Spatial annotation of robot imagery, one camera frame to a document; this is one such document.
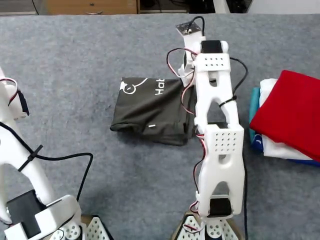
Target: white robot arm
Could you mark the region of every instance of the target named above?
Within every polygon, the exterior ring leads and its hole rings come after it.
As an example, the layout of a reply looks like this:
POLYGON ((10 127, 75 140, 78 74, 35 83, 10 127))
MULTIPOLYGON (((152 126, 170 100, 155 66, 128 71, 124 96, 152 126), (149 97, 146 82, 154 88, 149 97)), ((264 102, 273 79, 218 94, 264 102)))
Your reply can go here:
POLYGON ((178 76, 185 87, 195 85, 197 102, 194 124, 197 136, 205 145, 206 154, 193 207, 197 206, 197 213, 203 222, 203 230, 198 231, 201 232, 200 239, 211 239, 206 225, 220 226, 222 220, 238 215, 242 210, 244 129, 239 124, 236 97, 231 86, 228 44, 225 41, 206 40, 204 23, 201 31, 194 20, 177 26, 184 40, 184 49, 187 49, 178 76), (207 115, 212 102, 216 102, 225 115, 224 126, 208 123, 207 115), (214 191, 221 182, 227 184, 229 193, 216 195, 214 191))
POLYGON ((15 119, 29 114, 27 103, 17 82, 5 77, 1 68, 0 109, 0 220, 9 226, 4 231, 7 240, 41 240, 50 237, 54 240, 93 240, 100 237, 109 240, 109 235, 98 217, 94 218, 89 227, 93 229, 99 225, 99 237, 97 234, 89 237, 87 225, 81 222, 81 209, 74 196, 66 195, 59 199, 55 197, 37 159, 40 157, 37 153, 42 146, 35 152, 32 151, 22 140, 15 122, 15 119), (5 193, 4 164, 14 166, 28 177, 34 190, 8 201, 5 193))

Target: black t-shirt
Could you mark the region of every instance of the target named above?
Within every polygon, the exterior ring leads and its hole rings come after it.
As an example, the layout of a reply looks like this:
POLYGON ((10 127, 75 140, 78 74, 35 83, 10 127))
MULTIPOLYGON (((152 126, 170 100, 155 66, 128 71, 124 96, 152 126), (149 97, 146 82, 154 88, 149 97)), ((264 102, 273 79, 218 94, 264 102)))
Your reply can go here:
MULTIPOLYGON (((194 132, 194 116, 181 105, 183 89, 180 79, 123 78, 110 129, 137 133, 157 143, 186 144, 194 132)), ((195 111, 193 87, 184 94, 183 103, 195 111)))

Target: wooden drawer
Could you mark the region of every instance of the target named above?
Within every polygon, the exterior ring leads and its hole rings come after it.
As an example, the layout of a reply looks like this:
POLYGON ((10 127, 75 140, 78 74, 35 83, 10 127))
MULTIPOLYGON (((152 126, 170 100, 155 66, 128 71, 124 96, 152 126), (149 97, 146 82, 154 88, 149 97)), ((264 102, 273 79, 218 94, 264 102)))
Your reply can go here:
POLYGON ((137 0, 47 0, 52 15, 137 14, 137 0))

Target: stack of folded clothes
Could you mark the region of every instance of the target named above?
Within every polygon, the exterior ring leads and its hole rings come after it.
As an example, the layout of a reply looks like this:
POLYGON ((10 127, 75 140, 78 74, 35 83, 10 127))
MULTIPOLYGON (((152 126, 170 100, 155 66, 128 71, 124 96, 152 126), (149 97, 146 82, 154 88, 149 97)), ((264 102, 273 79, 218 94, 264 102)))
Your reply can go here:
POLYGON ((267 157, 320 166, 320 80, 284 70, 252 91, 250 139, 267 157))

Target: folded red towel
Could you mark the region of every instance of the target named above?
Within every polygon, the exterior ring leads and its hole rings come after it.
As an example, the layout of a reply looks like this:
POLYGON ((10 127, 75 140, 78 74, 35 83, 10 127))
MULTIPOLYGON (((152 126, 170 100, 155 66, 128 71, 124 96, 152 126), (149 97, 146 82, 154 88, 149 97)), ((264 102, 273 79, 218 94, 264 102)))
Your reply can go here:
POLYGON ((250 128, 320 162, 320 80, 282 71, 250 128))

